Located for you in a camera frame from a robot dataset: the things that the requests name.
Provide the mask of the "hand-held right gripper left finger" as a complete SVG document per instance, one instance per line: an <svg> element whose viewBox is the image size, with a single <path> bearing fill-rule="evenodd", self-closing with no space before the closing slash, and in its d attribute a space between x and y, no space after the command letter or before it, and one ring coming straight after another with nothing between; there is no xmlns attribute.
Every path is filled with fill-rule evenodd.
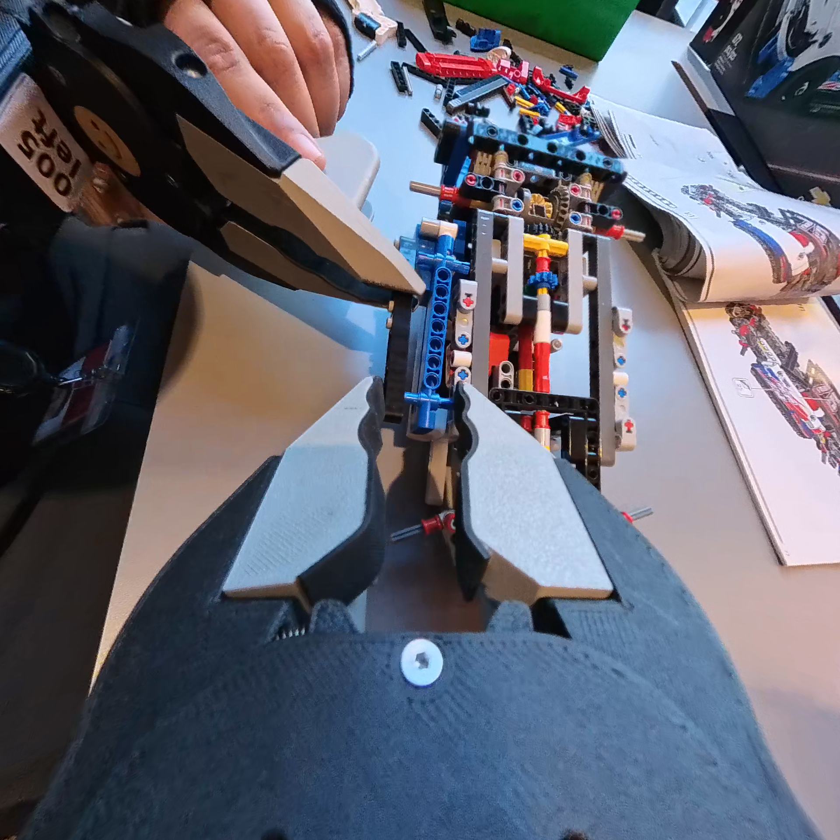
<svg viewBox="0 0 840 840"><path fill-rule="evenodd" d="M243 483L222 510L238 533L222 592L351 605L382 568L383 382L366 377Z"/></svg>

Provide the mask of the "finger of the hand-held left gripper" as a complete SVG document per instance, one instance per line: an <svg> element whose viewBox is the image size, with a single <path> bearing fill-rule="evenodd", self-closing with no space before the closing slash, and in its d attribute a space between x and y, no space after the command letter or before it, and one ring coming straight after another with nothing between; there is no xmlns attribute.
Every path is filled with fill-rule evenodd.
<svg viewBox="0 0 840 840"><path fill-rule="evenodd" d="M364 283L330 259L317 255L287 231L268 227L266 238L235 222L220 230L228 257L243 270L288 288L330 298L386 307L389 290Z"/></svg>
<svg viewBox="0 0 840 840"><path fill-rule="evenodd" d="M272 176L184 118L177 120L186 151L229 201L222 226L235 222L261 238L268 227L285 230L318 256L392 296L424 294L424 282L402 253L314 163L294 157Z"/></svg>

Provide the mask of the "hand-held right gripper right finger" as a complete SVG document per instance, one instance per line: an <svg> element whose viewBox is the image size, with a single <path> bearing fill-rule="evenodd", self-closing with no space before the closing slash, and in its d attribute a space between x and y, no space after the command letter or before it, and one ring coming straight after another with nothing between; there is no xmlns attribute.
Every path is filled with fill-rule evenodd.
<svg viewBox="0 0 840 840"><path fill-rule="evenodd" d="M606 599L613 583L548 449L473 385L455 395L455 566L468 600Z"/></svg>

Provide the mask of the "toy brick vehicle chassis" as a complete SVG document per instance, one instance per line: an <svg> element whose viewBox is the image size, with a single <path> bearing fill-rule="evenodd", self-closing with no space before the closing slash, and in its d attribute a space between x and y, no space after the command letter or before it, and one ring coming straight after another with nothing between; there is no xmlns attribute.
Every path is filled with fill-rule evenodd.
<svg viewBox="0 0 840 840"><path fill-rule="evenodd" d="M644 235L602 200L622 184L623 165L595 151L598 141L560 145L488 116L439 127L430 133L439 183L409 185L437 200L437 214L396 242L426 286L402 423L429 444L435 513L392 542L455 532L457 385L473 385L596 488L637 437L624 371L633 314L613 304L608 249Z"/></svg>

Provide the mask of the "light grey desk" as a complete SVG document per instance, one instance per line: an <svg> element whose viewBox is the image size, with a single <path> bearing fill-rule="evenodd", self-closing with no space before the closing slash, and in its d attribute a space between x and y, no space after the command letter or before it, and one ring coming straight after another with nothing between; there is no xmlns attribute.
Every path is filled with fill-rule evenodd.
<svg viewBox="0 0 840 840"><path fill-rule="evenodd" d="M520 34L515 50L543 69L574 65L595 93L629 108L704 127L704 113L672 61L690 30L634 12L597 65ZM389 240L436 205L408 192L437 170L420 128L432 103L413 82L401 97L376 50L355 73L341 123L378 150L370 199ZM747 687L775 761L825 838L838 838L838 565L782 567L767 539L674 310L648 253L612 251L619 305L633 309L628 349L633 452L603 474L617 508L652 507L639 530L708 614ZM162 565L255 469L281 453L368 375L384 370L386 312L289 291L197 250L182 294L139 483L101 634L94 675ZM427 452L384 430L379 457L394 528L428 514ZM457 631L480 608L455 586L432 539L389 547L368 594L370 628Z"/></svg>

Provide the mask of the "person's left hand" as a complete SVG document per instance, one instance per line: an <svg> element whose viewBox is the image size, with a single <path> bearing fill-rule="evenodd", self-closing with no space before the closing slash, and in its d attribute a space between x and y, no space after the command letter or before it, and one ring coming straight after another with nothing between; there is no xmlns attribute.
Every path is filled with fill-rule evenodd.
<svg viewBox="0 0 840 840"><path fill-rule="evenodd" d="M335 131L353 80L341 14L310 1L177 1L163 23L238 109L324 168L316 139Z"/></svg>

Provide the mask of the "person's dark clothing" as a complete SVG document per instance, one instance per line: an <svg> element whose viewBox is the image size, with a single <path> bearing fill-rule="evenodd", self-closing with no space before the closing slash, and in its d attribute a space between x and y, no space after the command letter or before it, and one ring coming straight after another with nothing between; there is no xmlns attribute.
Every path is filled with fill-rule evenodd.
<svg viewBox="0 0 840 840"><path fill-rule="evenodd" d="M2 395L2 837L41 799L90 685L193 244L141 222L70 217L2 233L2 339L49 373L134 329L106 422L33 445L49 389Z"/></svg>

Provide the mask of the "pile of loose toy bricks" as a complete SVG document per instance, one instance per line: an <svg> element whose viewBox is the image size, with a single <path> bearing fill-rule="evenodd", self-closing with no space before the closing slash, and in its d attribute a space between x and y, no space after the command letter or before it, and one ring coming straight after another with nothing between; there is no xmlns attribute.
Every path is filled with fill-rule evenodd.
<svg viewBox="0 0 840 840"><path fill-rule="evenodd" d="M388 75L397 94L410 98L414 78L434 86L440 113L424 110L420 118L430 133L438 135L440 123L448 117L461 121L484 118L491 114L487 102L503 98L508 109L518 115L518 130L527 136L571 147L599 140L601 134L589 107L591 90L579 84L573 66L545 72L522 58L500 30L474 28L461 18L456 28L451 28L440 2L423 4L433 36L438 43L450 45L460 32L469 37L468 52L426 49L404 22L385 15L378 2L347 4L354 28L367 40L357 55L358 62L394 45L406 52L388 62Z"/></svg>

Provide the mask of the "clear plastic badge holder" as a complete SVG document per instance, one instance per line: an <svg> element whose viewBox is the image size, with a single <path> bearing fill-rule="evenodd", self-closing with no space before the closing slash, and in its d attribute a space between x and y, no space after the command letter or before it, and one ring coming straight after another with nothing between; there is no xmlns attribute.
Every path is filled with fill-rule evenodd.
<svg viewBox="0 0 840 840"><path fill-rule="evenodd" d="M119 326L108 342L57 375L49 405L32 438L33 446L89 434L106 421L128 366L133 335L131 324Z"/></svg>

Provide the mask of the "green plastic bin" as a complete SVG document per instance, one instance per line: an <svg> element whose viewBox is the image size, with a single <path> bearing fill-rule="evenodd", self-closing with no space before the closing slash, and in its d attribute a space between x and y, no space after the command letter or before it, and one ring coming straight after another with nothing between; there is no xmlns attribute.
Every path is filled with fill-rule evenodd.
<svg viewBox="0 0 840 840"><path fill-rule="evenodd" d="M638 1L451 1L450 4L599 61Z"/></svg>

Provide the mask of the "open instruction booklet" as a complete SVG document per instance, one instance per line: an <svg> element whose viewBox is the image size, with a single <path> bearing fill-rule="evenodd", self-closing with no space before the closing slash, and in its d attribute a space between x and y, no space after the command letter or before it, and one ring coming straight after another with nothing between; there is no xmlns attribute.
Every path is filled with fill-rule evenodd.
<svg viewBox="0 0 840 840"><path fill-rule="evenodd" d="M839 213L762 188L716 134L592 97L625 187L660 226L658 262L691 305L837 296Z"/></svg>

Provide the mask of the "black toy car box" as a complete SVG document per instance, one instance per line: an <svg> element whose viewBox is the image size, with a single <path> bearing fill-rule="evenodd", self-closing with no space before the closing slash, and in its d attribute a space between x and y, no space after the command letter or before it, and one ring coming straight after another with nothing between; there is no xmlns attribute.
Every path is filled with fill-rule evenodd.
<svg viewBox="0 0 840 840"><path fill-rule="evenodd" d="M719 2L680 78L761 186L839 207L839 2Z"/></svg>

